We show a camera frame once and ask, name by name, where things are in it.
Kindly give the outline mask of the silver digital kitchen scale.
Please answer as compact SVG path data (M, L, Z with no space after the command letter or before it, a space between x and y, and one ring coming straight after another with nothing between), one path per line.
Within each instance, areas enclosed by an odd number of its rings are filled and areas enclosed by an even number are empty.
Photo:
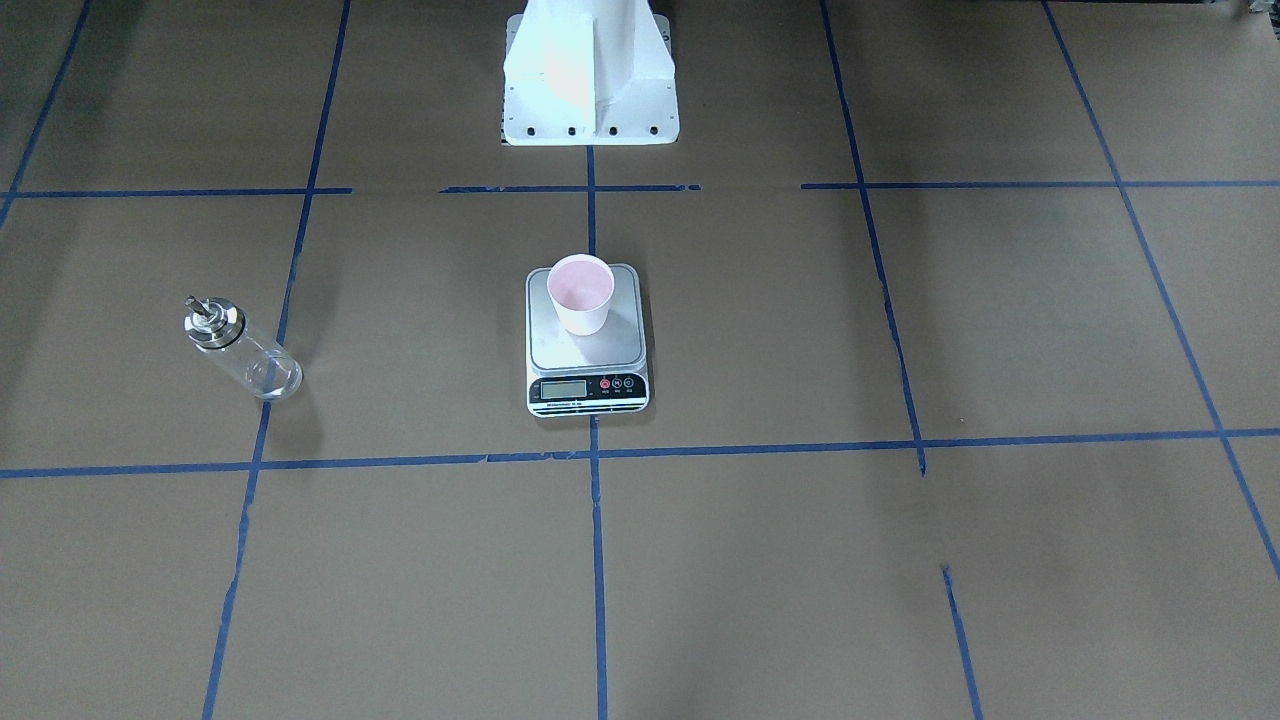
M552 269L525 281L526 406L539 418L640 413L652 398L636 270L613 263L614 293L600 329L568 332L553 304Z

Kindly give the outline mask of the pink plastic cup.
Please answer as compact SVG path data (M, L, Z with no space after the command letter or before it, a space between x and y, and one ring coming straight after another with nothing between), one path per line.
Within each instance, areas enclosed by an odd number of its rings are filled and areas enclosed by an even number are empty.
M549 270L547 292L564 331L595 334L607 323L614 295L612 268L593 255L562 258Z

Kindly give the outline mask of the clear glass sauce dispenser bottle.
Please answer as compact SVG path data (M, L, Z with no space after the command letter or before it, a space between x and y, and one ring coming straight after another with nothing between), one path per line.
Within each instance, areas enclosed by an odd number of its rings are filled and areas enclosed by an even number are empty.
M252 324L229 299L189 296L184 301L186 337L206 359L264 402L291 397L303 369L275 338Z

